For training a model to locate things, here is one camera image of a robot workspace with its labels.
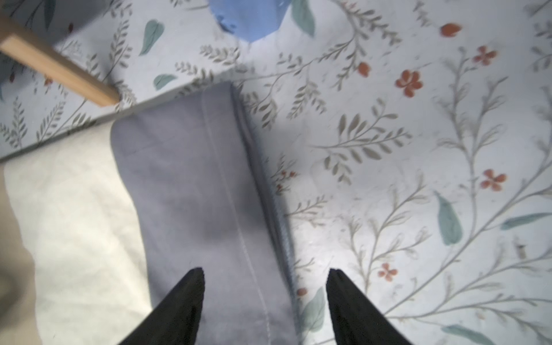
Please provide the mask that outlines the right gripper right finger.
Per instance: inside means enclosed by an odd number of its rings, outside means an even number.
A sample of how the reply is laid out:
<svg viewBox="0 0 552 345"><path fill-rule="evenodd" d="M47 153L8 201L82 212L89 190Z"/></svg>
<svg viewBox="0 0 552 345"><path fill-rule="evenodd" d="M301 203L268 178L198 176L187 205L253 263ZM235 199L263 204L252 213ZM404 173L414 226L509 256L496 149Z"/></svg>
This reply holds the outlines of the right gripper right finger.
<svg viewBox="0 0 552 345"><path fill-rule="evenodd" d="M326 292L338 345L411 345L342 270L329 270Z"/></svg>

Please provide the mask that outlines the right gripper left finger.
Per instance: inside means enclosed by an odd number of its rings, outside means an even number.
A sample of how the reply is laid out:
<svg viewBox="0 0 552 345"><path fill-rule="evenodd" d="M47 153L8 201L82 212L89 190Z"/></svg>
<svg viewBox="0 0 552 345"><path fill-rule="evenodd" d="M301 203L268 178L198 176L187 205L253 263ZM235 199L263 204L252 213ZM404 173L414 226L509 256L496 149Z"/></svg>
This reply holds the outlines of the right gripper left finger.
<svg viewBox="0 0 552 345"><path fill-rule="evenodd" d="M202 268L187 272L121 345L194 345L205 293Z"/></svg>

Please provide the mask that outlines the beige grey pillowcase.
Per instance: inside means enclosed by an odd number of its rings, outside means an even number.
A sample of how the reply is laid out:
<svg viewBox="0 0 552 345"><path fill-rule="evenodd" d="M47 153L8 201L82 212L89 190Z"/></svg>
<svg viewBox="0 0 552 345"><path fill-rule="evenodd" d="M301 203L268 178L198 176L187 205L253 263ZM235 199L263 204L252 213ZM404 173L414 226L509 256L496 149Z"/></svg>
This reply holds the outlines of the beige grey pillowcase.
<svg viewBox="0 0 552 345"><path fill-rule="evenodd" d="M197 267L195 344L298 344L291 254L229 83L1 165L3 344L120 344Z"/></svg>

